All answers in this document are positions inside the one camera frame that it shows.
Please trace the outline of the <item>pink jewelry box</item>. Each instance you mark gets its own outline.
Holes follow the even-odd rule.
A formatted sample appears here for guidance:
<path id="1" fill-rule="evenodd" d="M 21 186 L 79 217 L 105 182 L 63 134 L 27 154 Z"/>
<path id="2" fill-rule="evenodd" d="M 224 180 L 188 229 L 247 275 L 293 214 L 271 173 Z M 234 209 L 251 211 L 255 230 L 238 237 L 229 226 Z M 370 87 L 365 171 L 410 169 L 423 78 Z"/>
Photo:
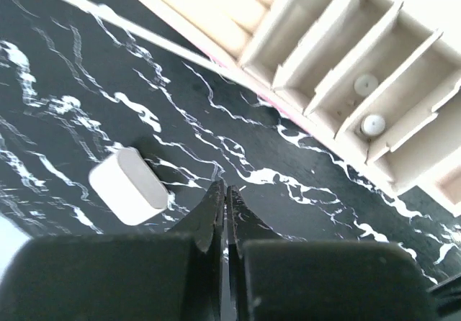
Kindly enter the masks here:
<path id="1" fill-rule="evenodd" d="M 138 1 L 387 195 L 460 215 L 460 0 Z"/>

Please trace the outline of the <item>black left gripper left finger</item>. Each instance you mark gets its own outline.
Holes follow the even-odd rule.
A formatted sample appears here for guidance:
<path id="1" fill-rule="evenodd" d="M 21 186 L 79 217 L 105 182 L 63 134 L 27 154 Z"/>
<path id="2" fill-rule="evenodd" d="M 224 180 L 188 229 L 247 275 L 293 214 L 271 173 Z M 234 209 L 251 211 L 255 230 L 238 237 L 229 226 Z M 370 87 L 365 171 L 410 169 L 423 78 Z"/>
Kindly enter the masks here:
<path id="1" fill-rule="evenodd" d="M 161 234 L 36 238 L 1 281 L 3 320 L 219 320 L 225 185 Z"/>

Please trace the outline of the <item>cream ring box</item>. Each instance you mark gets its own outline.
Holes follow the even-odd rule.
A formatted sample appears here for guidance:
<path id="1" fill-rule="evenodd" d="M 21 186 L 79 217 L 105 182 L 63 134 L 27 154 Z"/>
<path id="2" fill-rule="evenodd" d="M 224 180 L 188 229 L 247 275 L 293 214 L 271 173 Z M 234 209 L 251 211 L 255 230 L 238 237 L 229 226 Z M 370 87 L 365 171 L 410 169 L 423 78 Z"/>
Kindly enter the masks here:
<path id="1" fill-rule="evenodd" d="M 119 149 L 93 167 L 89 184 L 125 225 L 137 226 L 168 207 L 166 187 L 132 147 Z"/>

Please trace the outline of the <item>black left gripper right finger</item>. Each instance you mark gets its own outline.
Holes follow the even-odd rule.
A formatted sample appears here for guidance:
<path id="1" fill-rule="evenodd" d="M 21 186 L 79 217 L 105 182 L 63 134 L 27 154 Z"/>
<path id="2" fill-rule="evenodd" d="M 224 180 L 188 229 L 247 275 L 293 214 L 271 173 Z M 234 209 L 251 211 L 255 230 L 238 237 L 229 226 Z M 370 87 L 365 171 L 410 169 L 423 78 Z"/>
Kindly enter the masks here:
<path id="1" fill-rule="evenodd" d="M 239 320 L 436 320 L 412 257 L 374 241 L 283 239 L 226 195 L 230 297 Z"/>

